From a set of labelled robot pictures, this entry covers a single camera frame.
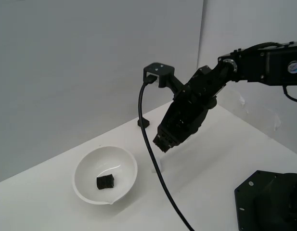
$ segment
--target cable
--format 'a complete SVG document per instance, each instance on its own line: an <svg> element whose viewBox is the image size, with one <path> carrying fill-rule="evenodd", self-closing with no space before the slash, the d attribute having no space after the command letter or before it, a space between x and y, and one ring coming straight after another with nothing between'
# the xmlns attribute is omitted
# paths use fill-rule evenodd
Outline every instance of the cable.
<svg viewBox="0 0 297 231"><path fill-rule="evenodd" d="M296 98L293 98L292 96L290 96L290 95L288 94L286 87L287 87L287 86L283 86L283 92L284 92L285 96L286 96L287 98L289 98L290 100L297 102L297 99L296 99Z"/></svg>
<svg viewBox="0 0 297 231"><path fill-rule="evenodd" d="M160 183L162 185L162 188L164 190L164 192L166 193L169 201L171 202L172 206L174 207L176 213L178 214L178 216L182 219L183 223L187 226L187 228L190 230L190 231L194 231L194 229L191 227L191 225L188 223L188 221L186 220L186 218L183 216L183 214L181 213L181 211L178 209L177 205L175 204L175 201L173 200L171 194L169 193L168 191L168 188L163 180L163 177L162 177L162 174L160 172L160 169L159 169L159 166L158 166L158 163L155 159L155 156L154 156L154 153L153 153L153 150L149 144L149 141L148 141L148 137L147 137L147 134L146 134L146 131L145 131L145 128L143 126L143 114L142 114L142 99L143 99L143 93L144 93L144 89L145 87L148 85L148 83L152 83L151 81L150 82L144 82L142 87L141 87L141 90L140 90L140 95L139 95L139 104L138 104L138 111L139 111L139 120L140 120L140 127L141 127L141 130L142 130L142 134L143 134L143 137L144 137L144 141L145 141L145 144L146 144L146 147L147 147L147 150L149 152L149 155L152 159L152 162L154 164L154 167L156 169L156 173L158 175L158 178L160 180Z"/></svg>
<svg viewBox="0 0 297 231"><path fill-rule="evenodd" d="M252 46L252 47L249 47L249 48L243 50L242 54L250 53L253 51L257 51L258 49L264 49L266 47L272 47L272 46L282 47L283 45L280 43L277 43L277 42L264 42L264 43L261 43L261 44L258 44L258 45L255 45L255 46Z"/></svg>

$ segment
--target white wall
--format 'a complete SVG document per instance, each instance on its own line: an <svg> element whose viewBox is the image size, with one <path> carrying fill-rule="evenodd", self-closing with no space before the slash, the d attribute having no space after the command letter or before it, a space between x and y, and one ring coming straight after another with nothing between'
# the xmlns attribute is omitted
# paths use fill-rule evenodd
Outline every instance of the white wall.
<svg viewBox="0 0 297 231"><path fill-rule="evenodd" d="M234 49L247 48L265 41L297 41L297 0L206 0L203 9L199 66L214 67L217 58ZM219 102L226 91L237 91L245 99L245 105L252 105L253 115L259 123L263 110L274 111L281 120L277 131L269 135L297 153L297 103L288 100L281 87L269 87L258 83L229 84L219 96ZM297 87L289 87L297 97Z"/></svg>
<svg viewBox="0 0 297 231"><path fill-rule="evenodd" d="M202 6L0 0L0 181L137 117L146 65L191 76ZM171 98L151 87L144 110Z"/></svg>

